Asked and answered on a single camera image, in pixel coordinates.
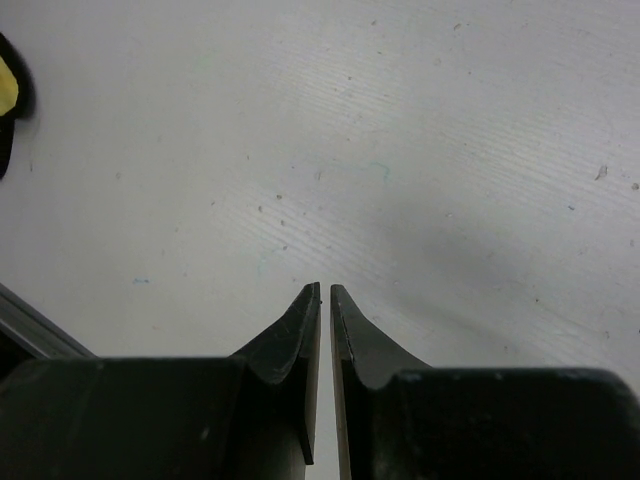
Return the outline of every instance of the yellow object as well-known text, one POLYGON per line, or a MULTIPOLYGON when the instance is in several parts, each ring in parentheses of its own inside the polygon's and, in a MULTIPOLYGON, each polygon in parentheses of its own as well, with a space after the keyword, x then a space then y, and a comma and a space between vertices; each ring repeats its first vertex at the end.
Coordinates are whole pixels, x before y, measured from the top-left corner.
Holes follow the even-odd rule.
POLYGON ((4 60, 0 58, 0 117, 16 106, 18 81, 4 60))

